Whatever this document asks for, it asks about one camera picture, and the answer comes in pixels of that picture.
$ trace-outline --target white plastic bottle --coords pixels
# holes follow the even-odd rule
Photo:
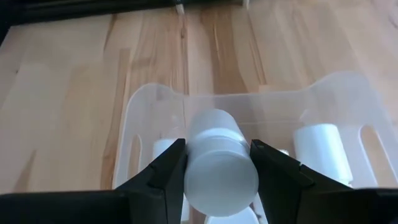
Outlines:
[[[353,180],[338,128],[316,124],[294,132],[296,158],[309,168],[349,185]]]
[[[189,204],[212,217],[247,208],[258,190],[249,145],[234,118],[223,110],[196,115],[188,129],[184,192]]]

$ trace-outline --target clear plastic container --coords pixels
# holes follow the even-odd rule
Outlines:
[[[141,171],[152,161],[156,140],[186,138],[192,117],[209,108],[231,114],[248,141],[260,139],[274,148],[288,150],[292,157],[295,157],[295,130],[309,124],[335,124],[353,174],[354,188],[378,186],[360,137],[363,126],[372,126],[395,182],[398,180],[398,141],[380,99],[363,75],[339,72],[303,90],[258,94],[187,96],[163,85],[142,86],[127,106],[114,187],[131,177],[129,161],[135,135],[141,140],[138,168]]]

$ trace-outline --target wood grain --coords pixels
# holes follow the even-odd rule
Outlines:
[[[0,48],[0,193],[111,188],[128,99],[150,82],[256,93],[355,70],[396,125],[396,6],[255,0],[13,27]]]

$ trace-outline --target black frame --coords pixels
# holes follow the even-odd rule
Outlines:
[[[352,189],[311,170],[260,140],[250,158],[272,224],[394,224],[398,190]],[[0,195],[1,223],[178,224],[187,168],[185,140],[176,140],[115,190]]]
[[[0,0],[0,45],[13,25],[213,1],[231,2],[231,0]]]

